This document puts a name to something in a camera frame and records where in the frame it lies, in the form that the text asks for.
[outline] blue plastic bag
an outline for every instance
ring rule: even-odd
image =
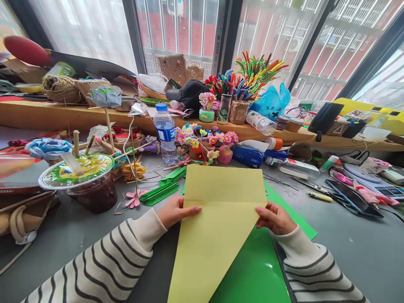
[[[275,86],[271,85],[266,92],[261,95],[261,98],[251,103],[248,110],[253,110],[261,115],[268,117],[272,121],[276,117],[283,116],[286,106],[290,102],[290,92],[282,83],[279,87],[279,95]]]

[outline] red balloon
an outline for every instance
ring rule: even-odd
[[[7,36],[4,38],[4,46],[14,57],[25,63],[36,66],[49,66],[51,64],[49,54],[42,46],[30,39]]]

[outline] yellow paper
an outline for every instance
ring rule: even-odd
[[[208,303],[265,206],[262,171],[187,168],[184,207],[202,212],[182,221],[168,303]]]

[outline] black cap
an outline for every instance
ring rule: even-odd
[[[199,95],[208,92],[210,92],[210,90],[204,83],[196,79],[190,79],[179,90],[169,89],[165,95],[168,100],[182,102],[186,109],[194,110],[192,116],[195,117],[199,115],[199,109],[201,108]]]

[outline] tape roll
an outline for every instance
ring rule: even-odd
[[[7,80],[0,80],[0,92],[2,93],[11,93],[13,91],[15,91],[16,88],[14,87],[14,85]]]

